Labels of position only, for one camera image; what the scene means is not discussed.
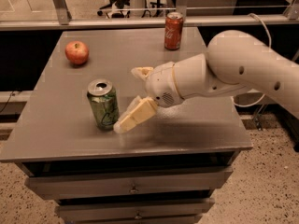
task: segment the soda can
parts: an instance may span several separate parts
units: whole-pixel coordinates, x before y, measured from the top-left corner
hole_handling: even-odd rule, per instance
[[[183,22],[183,15],[181,13],[170,12],[167,14],[164,39],[166,49],[179,49]]]
[[[88,85],[87,97],[97,126],[101,130],[112,130],[119,118],[116,90],[112,83],[104,78],[92,81]]]

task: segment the can lid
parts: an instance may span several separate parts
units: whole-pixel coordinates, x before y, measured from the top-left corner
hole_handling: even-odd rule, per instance
[[[169,19],[181,19],[183,15],[177,11],[170,12],[167,14],[167,18]]]
[[[98,78],[88,85],[88,93],[94,96],[102,96],[112,90],[112,83],[104,78]]]

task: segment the drawer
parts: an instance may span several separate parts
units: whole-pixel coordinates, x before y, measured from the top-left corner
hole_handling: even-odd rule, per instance
[[[76,221],[76,224],[194,224],[201,219],[197,216],[173,216],[161,218],[143,218],[140,220],[110,220],[110,221]]]
[[[231,167],[29,177],[26,186],[45,200],[219,189]]]
[[[94,203],[73,203],[61,205],[56,213],[64,221],[136,221],[158,217],[196,216],[207,212],[214,204],[211,198],[197,198],[195,192],[174,193],[169,195],[152,194],[143,200],[120,198]]]

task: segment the drawer handle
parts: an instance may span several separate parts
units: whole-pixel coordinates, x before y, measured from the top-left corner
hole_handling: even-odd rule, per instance
[[[142,219],[142,216],[137,213],[136,216],[134,217],[135,220],[141,220]]]
[[[137,194],[138,192],[139,192],[139,190],[135,186],[132,186],[132,189],[130,190],[130,193],[131,194]]]

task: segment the red apple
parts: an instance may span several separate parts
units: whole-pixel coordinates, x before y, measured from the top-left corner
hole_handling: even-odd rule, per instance
[[[84,42],[71,41],[65,47],[66,58],[73,64],[84,64],[89,57],[89,49]]]

